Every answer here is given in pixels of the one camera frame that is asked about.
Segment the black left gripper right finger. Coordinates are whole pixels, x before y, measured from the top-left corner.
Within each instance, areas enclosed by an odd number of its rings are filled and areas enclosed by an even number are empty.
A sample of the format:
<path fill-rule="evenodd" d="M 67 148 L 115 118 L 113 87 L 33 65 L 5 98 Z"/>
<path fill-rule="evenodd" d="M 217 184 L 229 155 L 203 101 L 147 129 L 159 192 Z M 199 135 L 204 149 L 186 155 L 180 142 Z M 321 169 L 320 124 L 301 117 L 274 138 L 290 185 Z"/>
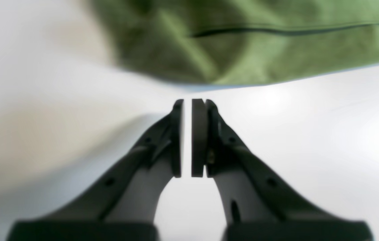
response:
<path fill-rule="evenodd" d="M 372 241 L 369 226 L 314 205 L 261 161 L 212 100 L 191 101 L 191 175 L 215 181 L 223 241 Z"/>

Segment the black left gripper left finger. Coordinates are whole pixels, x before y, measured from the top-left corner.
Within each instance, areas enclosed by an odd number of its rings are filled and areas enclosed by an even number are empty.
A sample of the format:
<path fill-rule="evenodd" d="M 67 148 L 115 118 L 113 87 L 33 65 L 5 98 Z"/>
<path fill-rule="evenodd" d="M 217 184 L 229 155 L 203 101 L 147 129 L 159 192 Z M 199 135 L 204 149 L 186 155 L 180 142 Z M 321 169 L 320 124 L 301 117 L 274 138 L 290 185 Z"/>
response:
<path fill-rule="evenodd" d="M 15 223 L 8 241 L 159 241 L 154 217 L 181 177 L 182 99 L 86 191 L 42 218 Z"/>

